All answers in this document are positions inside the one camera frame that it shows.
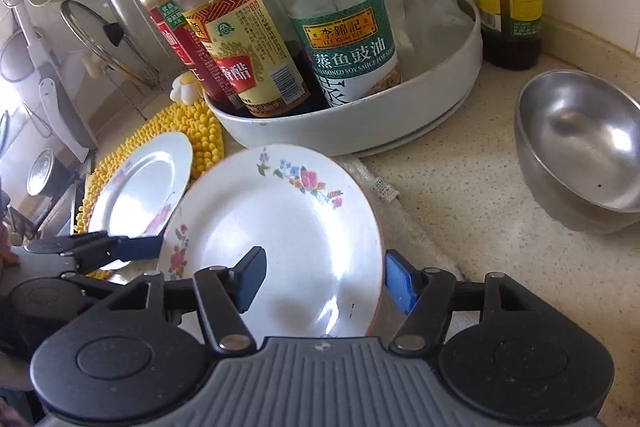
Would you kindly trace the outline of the white round tray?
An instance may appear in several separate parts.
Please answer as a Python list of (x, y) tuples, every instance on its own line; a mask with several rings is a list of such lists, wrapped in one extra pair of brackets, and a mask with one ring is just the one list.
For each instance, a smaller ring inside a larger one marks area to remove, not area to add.
[(331, 157), (366, 157), (393, 150), (454, 115), (480, 75), (480, 12), (473, 0), (454, 1), (472, 18), (469, 37), (447, 60), (397, 87), (340, 107), (290, 117), (238, 117), (211, 101), (206, 104), (224, 130), (247, 148), (284, 143)]

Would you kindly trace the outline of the white cleaver knife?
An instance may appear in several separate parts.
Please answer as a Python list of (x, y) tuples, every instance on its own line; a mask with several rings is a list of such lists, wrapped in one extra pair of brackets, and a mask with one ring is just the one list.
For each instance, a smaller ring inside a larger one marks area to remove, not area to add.
[(26, 39), (29, 58), (39, 75), (38, 92), (49, 126), (74, 156), (85, 162), (96, 150), (96, 141), (63, 86), (61, 67), (55, 56), (32, 24), (26, 0), (12, 0), (11, 3)]

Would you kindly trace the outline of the glass pot lid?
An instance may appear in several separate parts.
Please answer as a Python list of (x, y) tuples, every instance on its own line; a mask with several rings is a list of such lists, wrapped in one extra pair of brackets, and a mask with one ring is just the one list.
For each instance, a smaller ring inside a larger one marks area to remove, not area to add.
[(160, 85), (160, 73), (138, 51), (119, 23), (109, 22), (75, 0), (63, 1), (60, 13), (74, 36), (110, 69), (139, 87), (155, 89)]

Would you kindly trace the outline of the floral plate brown rim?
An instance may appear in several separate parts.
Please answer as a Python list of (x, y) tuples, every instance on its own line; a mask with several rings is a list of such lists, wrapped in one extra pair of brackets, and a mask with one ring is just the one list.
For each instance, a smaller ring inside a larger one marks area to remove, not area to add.
[(266, 278), (244, 313), (267, 336), (359, 337), (378, 314), (384, 247), (355, 179), (329, 157), (294, 145), (243, 150), (186, 192), (168, 222), (157, 268), (182, 280), (233, 267), (250, 248)]

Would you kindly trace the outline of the white towel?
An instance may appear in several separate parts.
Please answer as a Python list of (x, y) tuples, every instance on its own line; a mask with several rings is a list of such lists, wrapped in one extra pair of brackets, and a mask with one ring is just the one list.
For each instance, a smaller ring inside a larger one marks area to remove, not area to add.
[[(367, 196), (378, 219), (385, 249), (395, 249), (416, 268), (439, 268), (454, 274), (463, 280), (457, 263), (449, 257), (431, 238), (431, 235), (419, 225), (407, 210), (402, 207), (399, 192), (393, 185), (379, 176), (370, 173), (362, 161), (352, 155), (334, 158), (338, 165), (352, 176)], [(405, 318), (393, 304), (383, 289), (378, 314), (372, 323), (370, 334), (381, 337), (388, 343), (399, 329)], [(475, 315), (471, 312), (456, 312), (452, 316), (446, 339), (473, 325)]]

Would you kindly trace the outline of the white plate pink flowers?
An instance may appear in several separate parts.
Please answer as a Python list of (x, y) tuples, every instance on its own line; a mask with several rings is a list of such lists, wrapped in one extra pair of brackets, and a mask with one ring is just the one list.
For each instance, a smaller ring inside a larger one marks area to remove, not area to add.
[(125, 268), (156, 259), (163, 231), (190, 180), (192, 145), (181, 132), (165, 132), (141, 145), (107, 181), (89, 222), (91, 232), (122, 240), (99, 268)]

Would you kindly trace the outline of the yellow chenille mat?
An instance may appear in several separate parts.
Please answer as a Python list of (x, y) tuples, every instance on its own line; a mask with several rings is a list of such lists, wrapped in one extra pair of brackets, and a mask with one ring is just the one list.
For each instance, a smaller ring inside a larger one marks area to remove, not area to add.
[(101, 155), (96, 168), (88, 176), (84, 199), (77, 211), (74, 231), (91, 232), (89, 222), (102, 188), (124, 161), (138, 147), (165, 132), (185, 134), (193, 150), (191, 176), (186, 190), (207, 170), (224, 159), (221, 125), (205, 102), (187, 106), (171, 103), (159, 110), (141, 126), (129, 133), (118, 145)]

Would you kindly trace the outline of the white flower hook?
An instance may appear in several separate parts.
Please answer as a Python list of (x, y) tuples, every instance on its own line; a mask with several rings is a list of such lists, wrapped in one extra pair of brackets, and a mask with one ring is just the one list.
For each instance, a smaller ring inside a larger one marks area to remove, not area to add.
[(172, 82), (169, 98), (187, 106), (198, 103), (203, 98), (200, 80), (192, 72), (184, 72)]

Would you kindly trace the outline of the yellow label vinegar bottle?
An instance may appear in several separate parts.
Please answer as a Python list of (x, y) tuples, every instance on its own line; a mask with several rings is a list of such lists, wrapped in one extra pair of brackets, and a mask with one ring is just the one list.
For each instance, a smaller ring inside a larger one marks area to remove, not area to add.
[(247, 110), (305, 114), (317, 81), (279, 0), (174, 0)]

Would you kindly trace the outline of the small metal pot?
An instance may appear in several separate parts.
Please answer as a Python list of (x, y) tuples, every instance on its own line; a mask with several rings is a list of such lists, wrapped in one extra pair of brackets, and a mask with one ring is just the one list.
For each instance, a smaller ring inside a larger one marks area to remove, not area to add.
[(43, 150), (29, 170), (26, 181), (27, 194), (32, 197), (55, 198), (63, 194), (75, 181), (76, 174), (68, 169), (53, 150)]

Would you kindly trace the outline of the stainless steel bowl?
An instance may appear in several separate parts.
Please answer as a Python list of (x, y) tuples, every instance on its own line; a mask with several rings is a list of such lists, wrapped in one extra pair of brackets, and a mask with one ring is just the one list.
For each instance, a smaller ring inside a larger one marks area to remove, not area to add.
[(518, 94), (514, 135), (550, 218), (593, 235), (639, 222), (639, 102), (625, 91), (580, 70), (542, 72)]

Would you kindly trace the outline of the white plastic bag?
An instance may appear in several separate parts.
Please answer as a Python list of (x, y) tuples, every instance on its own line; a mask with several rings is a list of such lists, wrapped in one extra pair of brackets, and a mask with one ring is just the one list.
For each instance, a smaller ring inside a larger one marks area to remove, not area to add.
[(405, 80), (448, 60), (472, 34), (474, 20), (456, 0), (390, 1), (390, 20)]

